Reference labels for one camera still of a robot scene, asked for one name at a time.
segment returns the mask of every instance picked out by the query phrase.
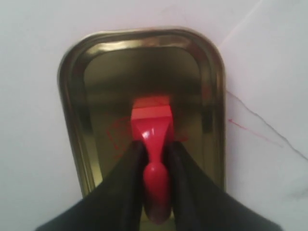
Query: red handle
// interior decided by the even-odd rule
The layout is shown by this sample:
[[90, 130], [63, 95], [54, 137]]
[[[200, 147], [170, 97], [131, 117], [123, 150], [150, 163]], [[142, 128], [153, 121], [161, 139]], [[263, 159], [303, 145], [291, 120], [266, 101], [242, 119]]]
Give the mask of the red handle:
[[145, 212], [161, 224], [170, 217], [170, 179], [163, 164], [164, 146], [174, 140], [173, 118], [169, 105], [134, 108], [131, 114], [132, 135], [147, 148], [149, 164], [143, 172]]

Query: white surface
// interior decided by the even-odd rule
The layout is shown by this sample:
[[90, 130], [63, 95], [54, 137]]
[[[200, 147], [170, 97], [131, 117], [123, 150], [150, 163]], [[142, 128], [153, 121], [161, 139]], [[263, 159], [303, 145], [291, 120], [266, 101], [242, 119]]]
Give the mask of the white surface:
[[307, 13], [306, 0], [265, 0], [220, 45], [228, 191], [288, 231], [308, 225]]
[[[294, 7], [287, 2], [275, 3], [278, 13], [274, 17], [273, 9], [263, 8], [263, 2], [257, 0], [15, 0], [2, 3], [0, 230], [33, 230], [81, 198], [56, 72], [66, 49], [84, 35], [98, 30], [187, 26], [205, 34], [217, 45], [224, 41], [221, 49], [230, 73], [227, 79], [229, 90], [249, 108], [264, 116], [277, 131], [292, 141], [294, 147], [307, 153], [307, 146], [300, 141], [306, 134], [305, 123], [299, 127], [291, 121], [292, 117], [300, 121], [305, 115], [306, 111], [302, 111], [304, 114], [299, 111], [304, 103], [301, 95], [305, 84], [299, 84], [297, 89], [296, 81], [289, 81], [299, 81], [305, 74], [305, 69], [296, 60], [305, 58], [303, 42], [306, 37], [302, 36], [306, 36], [306, 30], [299, 17], [305, 17], [303, 10], [307, 7], [304, 1], [293, 1], [299, 2]], [[258, 24], [255, 13], [258, 18], [264, 17], [261, 22], [269, 25], [268, 30], [259, 30], [261, 35], [264, 33], [261, 41], [253, 40], [257, 34], [249, 37], [257, 28], [267, 28]], [[290, 14], [289, 18], [284, 18], [283, 13]], [[249, 25], [251, 17], [255, 22]], [[256, 29], [244, 34], [240, 33], [239, 27], [232, 31], [243, 19], [245, 23], [239, 27]], [[277, 21], [281, 21], [280, 26], [275, 24]], [[290, 34], [284, 34], [285, 30], [289, 30]], [[240, 42], [233, 41], [230, 33]], [[288, 42], [277, 43], [275, 35], [279, 38], [277, 40], [284, 41], [282, 38], [286, 37], [296, 39], [298, 44], [293, 50]], [[263, 49], [267, 41], [268, 47], [272, 44], [277, 46], [260, 56], [257, 51]], [[292, 57], [289, 59], [290, 67], [275, 59], [285, 57], [282, 52], [284, 47]], [[265, 62], [265, 56], [271, 59]], [[269, 62], [274, 62], [274, 66], [271, 67]], [[277, 82], [282, 82], [279, 93], [285, 93], [280, 98], [271, 93]], [[251, 83], [258, 90], [251, 88]], [[290, 86], [291, 90], [285, 89], [286, 86]], [[301, 226], [307, 224], [303, 216], [308, 212], [308, 206], [304, 206], [305, 194], [301, 193], [305, 191], [307, 182], [306, 162], [237, 99], [229, 96], [227, 118], [284, 146], [281, 148], [228, 123], [230, 193], [257, 212], [282, 224], [286, 230], [303, 230]]]

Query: red thread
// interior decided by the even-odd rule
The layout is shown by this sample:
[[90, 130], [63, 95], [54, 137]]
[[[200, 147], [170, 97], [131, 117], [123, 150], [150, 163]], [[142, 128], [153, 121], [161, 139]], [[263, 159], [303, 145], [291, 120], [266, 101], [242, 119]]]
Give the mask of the red thread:
[[246, 130], [246, 131], [249, 131], [249, 132], [252, 133], [253, 135], [255, 135], [255, 136], [259, 137], [259, 138], [262, 138], [262, 139], [266, 140], [266, 141], [269, 142], [269, 143], [275, 144], [275, 145], [277, 145], [277, 146], [283, 148], [283, 146], [282, 146], [281, 144], [279, 144], [279, 143], [277, 143], [277, 142], [275, 142], [275, 141], [272, 141], [272, 140], [270, 140], [269, 138], [267, 138], [267, 137], [265, 137], [265, 136], [263, 136], [263, 135], [261, 135], [261, 134], [259, 134], [259, 133], [256, 133], [255, 131], [252, 131], [252, 130], [246, 128], [246, 127], [243, 127], [242, 125], [239, 125], [238, 123], [235, 123], [232, 119], [228, 119], [228, 121], [229, 121], [230, 123], [233, 123], [234, 125], [238, 126], [239, 128], [244, 129], [244, 130]]

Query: gold metal tray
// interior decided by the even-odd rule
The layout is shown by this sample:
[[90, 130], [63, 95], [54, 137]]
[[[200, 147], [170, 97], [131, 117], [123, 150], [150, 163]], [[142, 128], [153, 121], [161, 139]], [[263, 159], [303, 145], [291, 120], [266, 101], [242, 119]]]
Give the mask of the gold metal tray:
[[[218, 50], [184, 28], [98, 32], [64, 56], [59, 88], [83, 195], [95, 188], [132, 137], [136, 98], [167, 96], [176, 139], [224, 188], [224, 66]], [[141, 218], [141, 230], [174, 230]]]

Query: metal tray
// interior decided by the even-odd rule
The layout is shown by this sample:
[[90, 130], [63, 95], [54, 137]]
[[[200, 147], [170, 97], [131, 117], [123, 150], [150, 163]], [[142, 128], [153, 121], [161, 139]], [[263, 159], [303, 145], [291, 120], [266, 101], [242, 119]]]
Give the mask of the metal tray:
[[[224, 188], [224, 65], [216, 47], [185, 28], [98, 32], [74, 45], [59, 88], [83, 195], [95, 188], [132, 137], [133, 101], [167, 96], [176, 139]], [[141, 230], [173, 230], [172, 219]]]

